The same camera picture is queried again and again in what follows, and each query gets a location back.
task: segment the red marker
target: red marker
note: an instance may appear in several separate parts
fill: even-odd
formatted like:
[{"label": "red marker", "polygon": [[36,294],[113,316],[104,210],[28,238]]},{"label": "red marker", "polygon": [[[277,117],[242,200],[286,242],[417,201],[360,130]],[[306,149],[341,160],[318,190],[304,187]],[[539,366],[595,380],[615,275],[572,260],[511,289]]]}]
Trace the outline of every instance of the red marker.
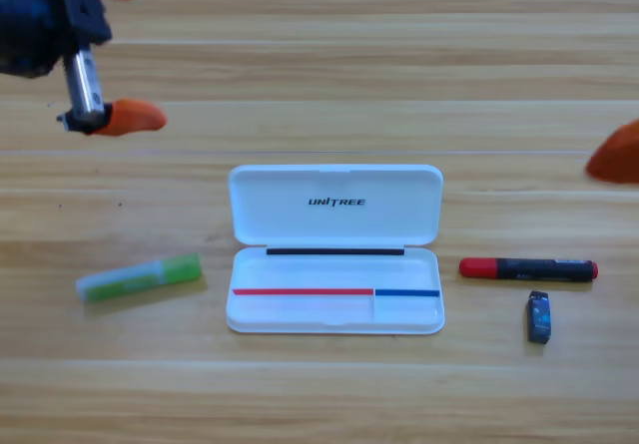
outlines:
[{"label": "red marker", "polygon": [[592,281],[599,274],[594,261],[574,259],[517,259],[508,257],[465,257],[459,264],[465,277],[528,279],[533,281]]}]

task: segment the wood grain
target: wood grain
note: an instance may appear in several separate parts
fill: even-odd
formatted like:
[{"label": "wood grain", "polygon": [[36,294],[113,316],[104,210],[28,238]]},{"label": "wood grain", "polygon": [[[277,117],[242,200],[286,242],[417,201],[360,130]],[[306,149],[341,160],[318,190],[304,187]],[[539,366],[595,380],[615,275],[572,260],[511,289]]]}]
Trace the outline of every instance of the wood grain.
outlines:
[{"label": "wood grain", "polygon": [[[639,115],[637,0],[107,1],[110,99],[170,124],[65,133],[61,70],[0,77],[0,443],[633,444],[639,190],[583,167]],[[445,177],[432,336],[240,335],[242,164],[428,163]],[[197,252],[205,278],[84,306],[78,277]],[[595,259],[535,283],[466,255]]]}]

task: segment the open pencil case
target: open pencil case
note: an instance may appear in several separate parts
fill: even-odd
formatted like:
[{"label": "open pencil case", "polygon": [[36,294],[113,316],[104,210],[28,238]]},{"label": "open pencil case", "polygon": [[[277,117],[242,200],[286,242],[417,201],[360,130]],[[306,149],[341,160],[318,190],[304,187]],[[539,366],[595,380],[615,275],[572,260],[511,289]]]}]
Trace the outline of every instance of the open pencil case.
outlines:
[{"label": "open pencil case", "polygon": [[444,324],[441,172],[429,165],[241,166],[227,323],[238,332],[430,334]]}]

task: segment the glue stick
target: glue stick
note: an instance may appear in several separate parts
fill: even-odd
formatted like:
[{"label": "glue stick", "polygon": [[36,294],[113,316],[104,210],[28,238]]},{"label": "glue stick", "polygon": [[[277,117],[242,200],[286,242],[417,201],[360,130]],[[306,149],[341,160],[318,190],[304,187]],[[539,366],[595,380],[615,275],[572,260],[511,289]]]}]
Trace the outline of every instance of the glue stick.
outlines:
[{"label": "glue stick", "polygon": [[91,274],[76,281],[76,290],[83,301],[100,301],[165,284],[198,279],[201,275],[198,255],[185,254]]}]

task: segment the orange object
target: orange object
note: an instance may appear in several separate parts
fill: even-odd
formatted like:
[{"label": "orange object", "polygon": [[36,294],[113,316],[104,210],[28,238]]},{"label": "orange object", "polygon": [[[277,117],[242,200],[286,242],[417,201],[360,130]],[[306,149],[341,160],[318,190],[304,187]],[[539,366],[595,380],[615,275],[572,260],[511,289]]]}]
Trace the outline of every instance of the orange object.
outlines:
[{"label": "orange object", "polygon": [[118,100],[112,105],[109,124],[93,135],[121,137],[135,132],[155,132],[167,124],[166,115],[155,105],[138,100]]},{"label": "orange object", "polygon": [[639,185],[639,120],[613,133],[592,156],[586,173],[603,182]]}]

